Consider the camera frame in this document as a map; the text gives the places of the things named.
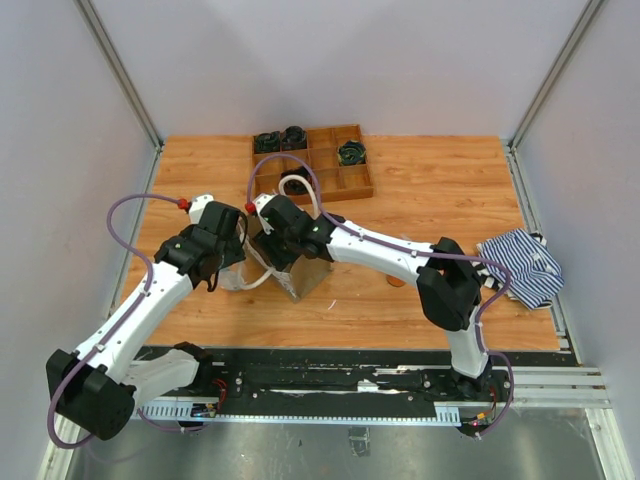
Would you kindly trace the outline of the blue spray bottle orange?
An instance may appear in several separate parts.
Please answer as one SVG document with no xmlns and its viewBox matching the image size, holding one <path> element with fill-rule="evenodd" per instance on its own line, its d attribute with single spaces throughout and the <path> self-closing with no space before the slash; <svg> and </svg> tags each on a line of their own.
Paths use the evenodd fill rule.
<svg viewBox="0 0 640 480">
<path fill-rule="evenodd" d="M 387 275 L 386 276 L 386 281 L 389 285 L 396 287 L 396 288 L 400 288 L 402 286 L 404 286 L 406 284 L 406 282 L 402 279 L 399 279 L 397 277 L 391 276 L 391 275 Z"/>
</svg>

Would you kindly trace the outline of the blue striped cloth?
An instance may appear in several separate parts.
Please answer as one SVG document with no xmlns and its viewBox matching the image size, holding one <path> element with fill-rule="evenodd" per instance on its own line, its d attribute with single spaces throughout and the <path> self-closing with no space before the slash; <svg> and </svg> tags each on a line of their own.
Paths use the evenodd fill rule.
<svg viewBox="0 0 640 480">
<path fill-rule="evenodd" d="M 511 273 L 506 294 L 530 310 L 550 308 L 565 284 L 560 264 L 539 232 L 514 229 L 476 245 L 478 256 L 499 263 Z"/>
</svg>

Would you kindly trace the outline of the pink cap clear bottle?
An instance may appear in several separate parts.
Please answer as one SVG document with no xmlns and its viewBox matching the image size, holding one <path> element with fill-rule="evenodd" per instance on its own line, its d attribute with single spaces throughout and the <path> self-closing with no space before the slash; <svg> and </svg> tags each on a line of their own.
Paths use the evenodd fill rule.
<svg viewBox="0 0 640 480">
<path fill-rule="evenodd" d="M 244 263 L 234 264 L 219 271 L 218 286 L 227 291 L 242 291 L 249 282 L 245 278 Z"/>
</svg>

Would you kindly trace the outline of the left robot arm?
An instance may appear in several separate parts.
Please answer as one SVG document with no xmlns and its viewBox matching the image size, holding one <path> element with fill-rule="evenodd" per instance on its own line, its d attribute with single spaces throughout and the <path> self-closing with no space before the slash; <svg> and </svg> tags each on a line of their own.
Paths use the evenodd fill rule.
<svg viewBox="0 0 640 480">
<path fill-rule="evenodd" d="M 225 398 L 211 354 L 182 342 L 142 365 L 136 354 L 156 327 L 200 284 L 214 292 L 222 270 L 245 259 L 247 216 L 211 195 L 172 199 L 187 213 L 188 225 L 163 241 L 153 257 L 142 259 L 146 273 L 109 319 L 72 352 L 56 350 L 45 370 L 50 394 L 46 426 L 53 443 L 72 443 L 55 430 L 61 416 L 90 438 L 117 435 L 142 405 L 174 389 L 200 396 L 212 389 Z"/>
</svg>

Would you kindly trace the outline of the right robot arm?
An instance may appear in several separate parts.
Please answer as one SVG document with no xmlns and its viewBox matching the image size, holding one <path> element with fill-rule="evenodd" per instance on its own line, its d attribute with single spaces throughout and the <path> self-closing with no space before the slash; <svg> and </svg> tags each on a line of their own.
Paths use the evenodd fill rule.
<svg viewBox="0 0 640 480">
<path fill-rule="evenodd" d="M 480 345 L 477 324 L 481 282 L 473 260 L 455 241 L 445 237 L 435 244 L 403 240 L 325 210 L 312 217 L 281 194 L 261 194 L 246 208 L 265 234 L 274 234 L 292 253 L 364 266 L 413 286 L 426 319 L 446 334 L 455 392 L 474 400 L 487 391 L 491 362 Z"/>
</svg>

